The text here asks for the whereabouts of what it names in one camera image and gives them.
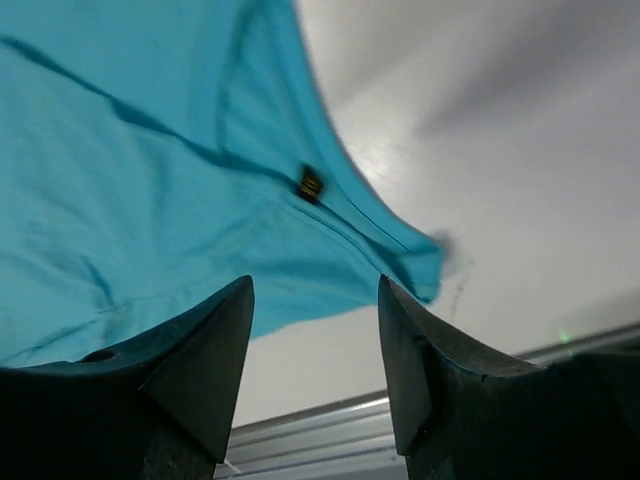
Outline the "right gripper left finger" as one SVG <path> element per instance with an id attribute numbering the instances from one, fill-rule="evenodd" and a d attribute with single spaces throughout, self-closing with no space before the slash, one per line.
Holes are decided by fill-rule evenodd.
<path id="1" fill-rule="evenodd" d="M 216 463 L 224 460 L 254 315 L 254 284 L 241 276 L 189 309 L 79 363 L 130 375 L 134 397 Z"/>

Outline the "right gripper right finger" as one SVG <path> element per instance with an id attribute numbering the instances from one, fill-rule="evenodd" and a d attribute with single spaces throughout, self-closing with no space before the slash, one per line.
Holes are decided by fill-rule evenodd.
<path id="1" fill-rule="evenodd" d="M 378 283 L 378 325 L 397 453 L 415 454 L 451 416 L 466 386 L 537 372 L 432 314 L 390 277 Z"/>

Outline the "teal t shirt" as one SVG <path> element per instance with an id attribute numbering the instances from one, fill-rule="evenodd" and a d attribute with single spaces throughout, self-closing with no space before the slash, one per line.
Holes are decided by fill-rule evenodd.
<path id="1" fill-rule="evenodd" d="M 77 360 L 248 275 L 252 333 L 438 295 L 356 171 L 289 1 L 1 5 L 1 362 Z"/>

